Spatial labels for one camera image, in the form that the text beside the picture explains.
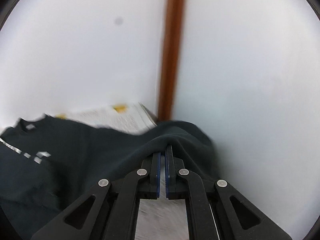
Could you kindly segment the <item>newspaper print mango tablecloth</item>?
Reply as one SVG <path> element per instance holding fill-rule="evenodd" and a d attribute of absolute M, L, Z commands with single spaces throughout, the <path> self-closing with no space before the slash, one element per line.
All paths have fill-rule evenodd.
<path fill-rule="evenodd" d="M 156 127 L 156 118 L 141 103 L 109 105 L 83 112 L 61 113 L 56 117 L 129 134 L 141 134 Z"/>

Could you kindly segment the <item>black sweatshirt with white print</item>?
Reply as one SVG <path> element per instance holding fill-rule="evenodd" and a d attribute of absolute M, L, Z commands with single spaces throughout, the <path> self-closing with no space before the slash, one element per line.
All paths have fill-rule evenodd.
<path fill-rule="evenodd" d="M 124 178 L 167 147 L 187 169 L 213 178 L 214 144 L 188 122 L 135 135 L 48 115 L 20 119 L 1 134 L 1 208 L 15 232 L 30 239 L 100 179 Z"/>

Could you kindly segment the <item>brown wooden door frame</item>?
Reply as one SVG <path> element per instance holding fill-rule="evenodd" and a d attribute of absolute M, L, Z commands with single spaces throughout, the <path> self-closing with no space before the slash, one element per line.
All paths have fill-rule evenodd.
<path fill-rule="evenodd" d="M 171 119 L 180 57 L 185 0 L 167 0 L 157 117 Z"/>

